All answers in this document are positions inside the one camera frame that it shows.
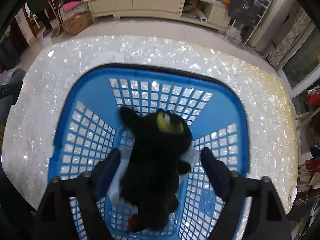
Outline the black shopping bag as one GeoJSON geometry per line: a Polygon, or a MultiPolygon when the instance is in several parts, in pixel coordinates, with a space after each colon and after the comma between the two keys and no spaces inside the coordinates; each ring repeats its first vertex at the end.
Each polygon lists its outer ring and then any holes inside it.
{"type": "Polygon", "coordinates": [[[228,16],[245,26],[253,26],[258,18],[259,7],[254,0],[230,0],[228,16]]]}

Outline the brown cardboard box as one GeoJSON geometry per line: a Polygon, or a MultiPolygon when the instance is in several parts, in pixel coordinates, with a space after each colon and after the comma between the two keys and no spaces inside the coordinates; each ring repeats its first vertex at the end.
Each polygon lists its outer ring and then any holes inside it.
{"type": "Polygon", "coordinates": [[[77,35],[93,23],[89,11],[78,12],[62,22],[63,31],[67,35],[77,35]]]}

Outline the light blue cloth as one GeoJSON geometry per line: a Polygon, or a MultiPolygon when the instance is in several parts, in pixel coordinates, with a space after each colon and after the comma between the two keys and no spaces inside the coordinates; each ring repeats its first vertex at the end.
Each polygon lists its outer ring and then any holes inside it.
{"type": "MultiPolygon", "coordinates": [[[[148,153],[155,153],[156,155],[158,153],[163,153],[163,149],[160,146],[161,150],[158,150],[159,143],[156,143],[155,145],[147,144],[147,146],[142,146],[141,148],[144,149],[145,152],[148,153]]],[[[132,146],[121,146],[120,147],[120,153],[121,153],[121,159],[119,167],[116,171],[116,174],[114,175],[114,178],[112,179],[111,185],[108,189],[108,196],[110,198],[112,205],[120,205],[124,204],[127,207],[130,207],[132,210],[135,210],[135,214],[138,213],[139,208],[136,205],[131,204],[131,202],[124,199],[124,197],[121,195],[122,190],[122,179],[124,178],[125,174],[127,173],[127,168],[129,165],[130,157],[133,151],[133,145],[132,146]]],[[[197,161],[199,160],[200,152],[199,150],[196,150],[193,146],[190,146],[182,155],[180,156],[181,161],[184,161],[188,163],[191,166],[191,169],[195,166],[197,161]]],[[[187,174],[180,174],[178,177],[178,189],[169,203],[169,213],[174,213],[179,208],[179,200],[178,200],[178,191],[180,189],[180,185],[182,181],[187,177],[187,174]]]]}

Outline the cream TV cabinet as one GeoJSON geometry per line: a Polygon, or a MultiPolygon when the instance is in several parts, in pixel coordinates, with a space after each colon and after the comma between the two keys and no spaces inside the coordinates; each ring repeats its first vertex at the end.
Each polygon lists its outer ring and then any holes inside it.
{"type": "Polygon", "coordinates": [[[225,31],[231,18],[226,5],[216,0],[88,0],[94,18],[102,16],[150,17],[187,22],[217,31],[225,31]],[[208,18],[201,23],[196,12],[208,18]]]}

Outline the white metal rack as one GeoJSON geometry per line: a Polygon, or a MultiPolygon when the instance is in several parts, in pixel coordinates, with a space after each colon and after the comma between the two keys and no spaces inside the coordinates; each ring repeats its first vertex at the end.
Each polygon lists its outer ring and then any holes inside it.
{"type": "Polygon", "coordinates": [[[228,16],[233,22],[226,36],[247,44],[270,5],[270,0],[230,0],[228,16]]]}

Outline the black plush toy green eyes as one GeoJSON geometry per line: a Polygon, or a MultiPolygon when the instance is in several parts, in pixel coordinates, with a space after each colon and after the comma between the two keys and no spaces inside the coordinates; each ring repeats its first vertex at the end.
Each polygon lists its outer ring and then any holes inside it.
{"type": "Polygon", "coordinates": [[[137,207],[128,230],[162,230],[179,206],[179,176],[191,171],[181,155],[191,146],[192,133],[185,120],[170,111],[159,109],[141,117],[122,106],[119,116],[135,137],[127,171],[120,181],[121,198],[137,207]]]}

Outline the pink cushion on chair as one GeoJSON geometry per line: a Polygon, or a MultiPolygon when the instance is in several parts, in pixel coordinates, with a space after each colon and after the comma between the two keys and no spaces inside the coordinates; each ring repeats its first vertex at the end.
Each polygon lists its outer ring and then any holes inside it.
{"type": "Polygon", "coordinates": [[[64,3],[63,5],[61,5],[61,7],[64,9],[65,12],[68,12],[73,8],[79,6],[81,3],[82,1],[71,1],[71,2],[64,3]]]}

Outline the blue plastic basket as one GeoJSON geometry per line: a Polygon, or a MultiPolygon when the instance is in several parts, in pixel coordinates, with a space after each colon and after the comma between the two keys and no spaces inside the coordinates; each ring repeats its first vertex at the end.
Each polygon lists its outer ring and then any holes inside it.
{"type": "Polygon", "coordinates": [[[74,179],[90,172],[112,148],[121,157],[111,162],[111,178],[96,197],[98,226],[115,239],[207,239],[223,208],[202,167],[200,152],[209,148],[230,170],[249,171],[249,137],[245,109],[224,83],[210,77],[137,64],[106,64],[84,74],[63,106],[49,161],[48,177],[74,179]],[[178,209],[161,231],[128,233],[137,208],[119,198],[119,182],[129,163],[133,134],[118,109],[127,106],[140,116],[159,109],[182,117],[192,133],[182,160],[191,165],[179,178],[178,209]]]}

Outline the white paper roll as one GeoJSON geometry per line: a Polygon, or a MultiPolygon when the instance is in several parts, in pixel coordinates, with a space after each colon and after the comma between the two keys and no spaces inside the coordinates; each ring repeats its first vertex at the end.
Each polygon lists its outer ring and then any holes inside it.
{"type": "Polygon", "coordinates": [[[208,22],[208,18],[205,16],[205,14],[201,10],[198,10],[196,12],[196,15],[199,18],[201,23],[207,23],[208,22]]]}

